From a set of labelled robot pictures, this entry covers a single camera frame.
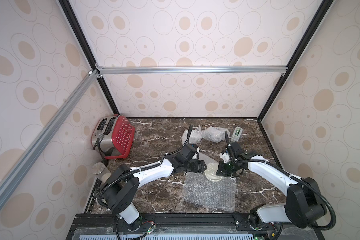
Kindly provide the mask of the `plain cream bowl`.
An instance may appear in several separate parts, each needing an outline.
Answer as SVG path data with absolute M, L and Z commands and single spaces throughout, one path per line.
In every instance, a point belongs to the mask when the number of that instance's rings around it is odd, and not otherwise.
M 219 182 L 223 177 L 217 175 L 219 169 L 218 163 L 208 163 L 207 169 L 204 171 L 204 175 L 210 182 Z

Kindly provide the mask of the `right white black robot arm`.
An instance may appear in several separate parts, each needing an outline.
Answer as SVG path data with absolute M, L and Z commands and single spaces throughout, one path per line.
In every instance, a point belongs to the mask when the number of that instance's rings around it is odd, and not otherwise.
M 251 171 L 279 189 L 285 196 L 283 204 L 262 205 L 250 211 L 249 222 L 253 229 L 260 224 L 291 223 L 298 228 L 311 227 L 321 231 L 331 230 L 337 223 L 336 213 L 329 201 L 321 194 L 312 178 L 301 178 L 272 164 L 262 156 L 243 153 L 230 157 L 220 154 L 216 174 L 220 177 L 236 177 L 241 170 Z

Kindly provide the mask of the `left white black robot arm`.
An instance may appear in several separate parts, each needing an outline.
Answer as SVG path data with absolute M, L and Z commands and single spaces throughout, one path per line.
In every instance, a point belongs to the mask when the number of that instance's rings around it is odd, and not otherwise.
M 133 204 L 137 190 L 155 180 L 177 173 L 202 174 L 208 167 L 199 159 L 176 159 L 165 156 L 162 160 L 141 167 L 129 168 L 121 165 L 103 183 L 97 195 L 99 205 L 121 217 L 128 225 L 140 225 L 141 214 Z

